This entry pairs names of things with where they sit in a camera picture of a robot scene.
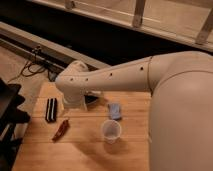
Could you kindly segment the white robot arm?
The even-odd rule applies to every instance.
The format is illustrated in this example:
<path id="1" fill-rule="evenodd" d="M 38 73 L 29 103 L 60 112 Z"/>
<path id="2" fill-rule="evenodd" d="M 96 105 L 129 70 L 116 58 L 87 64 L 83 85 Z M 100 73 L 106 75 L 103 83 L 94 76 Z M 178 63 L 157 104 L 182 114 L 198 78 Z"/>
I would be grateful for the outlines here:
<path id="1" fill-rule="evenodd" d="M 167 53 L 95 71 L 74 61 L 55 84 L 68 108 L 90 91 L 150 93 L 150 171 L 213 171 L 213 55 Z"/>

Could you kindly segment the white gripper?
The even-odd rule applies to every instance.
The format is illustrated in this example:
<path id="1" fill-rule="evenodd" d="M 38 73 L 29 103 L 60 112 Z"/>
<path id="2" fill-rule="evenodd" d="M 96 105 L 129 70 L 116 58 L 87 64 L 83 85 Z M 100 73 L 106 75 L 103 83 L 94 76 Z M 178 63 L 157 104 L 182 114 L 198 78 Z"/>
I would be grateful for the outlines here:
<path id="1" fill-rule="evenodd" d="M 62 101 L 66 109 L 87 109 L 85 96 L 82 92 L 65 92 Z"/>

